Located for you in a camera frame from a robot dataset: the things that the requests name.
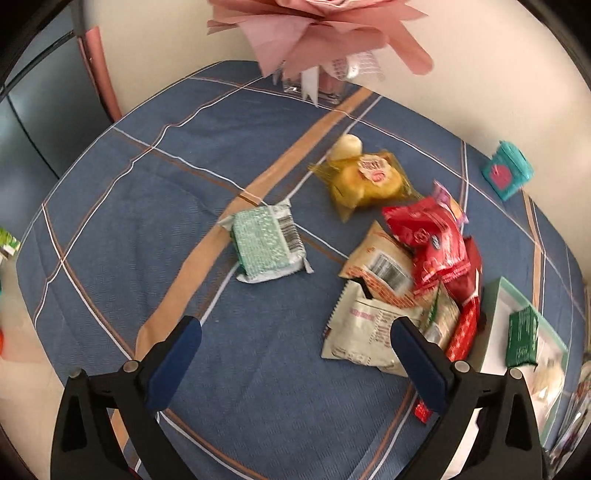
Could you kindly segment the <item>white cream snack packet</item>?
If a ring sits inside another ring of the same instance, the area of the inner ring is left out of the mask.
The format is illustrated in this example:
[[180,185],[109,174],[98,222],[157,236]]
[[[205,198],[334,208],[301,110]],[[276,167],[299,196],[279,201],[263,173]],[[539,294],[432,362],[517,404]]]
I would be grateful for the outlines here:
[[346,360],[407,377],[391,345],[391,327],[402,317],[408,317],[419,327],[422,313],[421,307],[399,308],[370,299],[363,292],[361,283],[349,280],[325,325],[321,357]]

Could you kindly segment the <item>blue plaid tablecloth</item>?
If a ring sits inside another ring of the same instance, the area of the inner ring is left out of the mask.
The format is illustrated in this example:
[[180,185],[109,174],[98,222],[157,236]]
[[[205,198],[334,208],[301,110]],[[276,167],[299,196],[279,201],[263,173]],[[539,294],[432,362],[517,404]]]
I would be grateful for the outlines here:
[[[569,350],[567,391],[584,352],[580,268],[531,200],[500,200],[485,157],[375,93],[315,107],[226,61],[168,87],[106,130],[48,196],[17,261],[32,323],[60,379],[129,359],[167,293],[167,320],[197,317],[204,337],[158,417],[200,479],[391,479],[428,427],[408,380],[322,359],[322,331],[346,256],[381,217],[339,219],[310,171],[343,132],[392,152],[417,190],[466,198],[466,233],[486,282],[507,279],[541,306]],[[311,272],[247,285],[230,244],[197,245],[231,204],[290,201]]]

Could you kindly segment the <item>teal toy box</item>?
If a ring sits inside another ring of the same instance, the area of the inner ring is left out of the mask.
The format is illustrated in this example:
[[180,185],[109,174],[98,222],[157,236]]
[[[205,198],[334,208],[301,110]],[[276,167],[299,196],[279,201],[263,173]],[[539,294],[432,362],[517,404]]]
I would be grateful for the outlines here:
[[500,141],[482,174],[496,194],[507,201],[533,178],[534,168],[516,145]]

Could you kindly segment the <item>light green snack packet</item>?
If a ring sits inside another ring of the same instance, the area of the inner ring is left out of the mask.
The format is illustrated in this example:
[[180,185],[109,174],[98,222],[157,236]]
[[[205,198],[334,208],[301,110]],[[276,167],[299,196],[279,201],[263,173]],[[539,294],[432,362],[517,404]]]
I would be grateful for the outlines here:
[[269,282],[304,271],[314,273],[291,215],[290,201],[263,205],[226,216],[218,225],[228,231],[238,256],[238,281]]

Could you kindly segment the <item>pink paper flower bouquet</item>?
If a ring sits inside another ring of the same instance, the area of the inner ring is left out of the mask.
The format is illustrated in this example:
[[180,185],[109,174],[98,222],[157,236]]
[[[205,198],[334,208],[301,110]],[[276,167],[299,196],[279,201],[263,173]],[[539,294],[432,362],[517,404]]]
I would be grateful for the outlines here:
[[264,77],[301,80],[301,96],[318,101],[321,72],[390,47],[415,75],[433,59],[406,24],[423,12],[407,1],[212,1],[208,32],[242,31]]

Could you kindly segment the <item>yellow cake packet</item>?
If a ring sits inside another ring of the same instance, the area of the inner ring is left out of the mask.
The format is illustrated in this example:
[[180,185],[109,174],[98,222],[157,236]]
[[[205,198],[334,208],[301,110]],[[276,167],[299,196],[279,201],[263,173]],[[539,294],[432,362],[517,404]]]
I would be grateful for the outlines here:
[[386,150],[327,160],[308,169],[325,183],[342,222],[356,210],[423,198],[398,158]]

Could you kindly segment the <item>red patterned cake packet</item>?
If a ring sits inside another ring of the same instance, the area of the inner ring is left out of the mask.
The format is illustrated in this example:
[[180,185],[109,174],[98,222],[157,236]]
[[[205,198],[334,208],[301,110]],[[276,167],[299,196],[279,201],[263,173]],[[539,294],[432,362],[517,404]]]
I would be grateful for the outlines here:
[[466,360],[470,353],[480,318],[480,294],[475,291],[462,305],[455,304],[441,290],[429,316],[425,338],[439,347],[452,363]]

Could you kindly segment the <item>red crinkled snack packet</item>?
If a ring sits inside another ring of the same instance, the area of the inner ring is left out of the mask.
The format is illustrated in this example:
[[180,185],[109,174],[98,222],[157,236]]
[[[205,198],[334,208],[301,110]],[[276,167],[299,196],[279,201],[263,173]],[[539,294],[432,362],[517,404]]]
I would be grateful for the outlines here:
[[471,268],[464,239],[453,214],[434,198],[382,209],[400,243],[413,252],[414,292],[449,283]]

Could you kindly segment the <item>beige round biscuit packet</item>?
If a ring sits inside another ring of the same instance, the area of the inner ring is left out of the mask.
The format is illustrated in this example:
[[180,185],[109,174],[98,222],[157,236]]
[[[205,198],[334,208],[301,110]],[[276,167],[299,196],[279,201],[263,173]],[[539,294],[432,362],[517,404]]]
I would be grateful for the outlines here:
[[413,260],[407,251],[389,235],[379,222],[370,229],[351,254],[339,277],[363,279],[370,294],[399,308],[415,308]]

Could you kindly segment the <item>small white round pastry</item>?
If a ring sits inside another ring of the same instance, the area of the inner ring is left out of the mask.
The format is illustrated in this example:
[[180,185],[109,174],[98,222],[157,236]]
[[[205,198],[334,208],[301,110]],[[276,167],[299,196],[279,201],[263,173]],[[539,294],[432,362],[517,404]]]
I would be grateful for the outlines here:
[[329,150],[329,161],[336,161],[360,156],[363,153],[363,142],[353,134],[344,134]]

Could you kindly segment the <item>dark red snack packet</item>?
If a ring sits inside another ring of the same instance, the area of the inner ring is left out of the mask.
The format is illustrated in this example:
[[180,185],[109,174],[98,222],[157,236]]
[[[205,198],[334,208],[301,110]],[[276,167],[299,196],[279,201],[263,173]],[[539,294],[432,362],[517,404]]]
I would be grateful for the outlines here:
[[470,268],[446,284],[448,293],[459,306],[464,306],[473,298],[479,298],[482,293],[483,262],[480,251],[472,236],[465,237],[464,242]]

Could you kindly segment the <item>dark green snack packet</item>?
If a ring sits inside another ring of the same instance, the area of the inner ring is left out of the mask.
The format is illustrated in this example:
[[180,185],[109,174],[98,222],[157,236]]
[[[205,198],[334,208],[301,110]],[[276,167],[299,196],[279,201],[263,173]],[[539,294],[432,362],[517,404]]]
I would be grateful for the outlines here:
[[509,316],[505,362],[508,368],[537,366],[539,317],[527,306]]

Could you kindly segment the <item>pink snack packet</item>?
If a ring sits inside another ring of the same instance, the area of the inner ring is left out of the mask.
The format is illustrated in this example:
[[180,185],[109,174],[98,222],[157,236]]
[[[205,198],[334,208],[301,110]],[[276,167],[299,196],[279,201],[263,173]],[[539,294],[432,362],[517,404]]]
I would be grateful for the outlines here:
[[437,180],[433,181],[431,196],[440,206],[447,209],[452,214],[459,229],[462,229],[465,224],[469,223],[469,219],[464,209],[453,198],[448,189]]

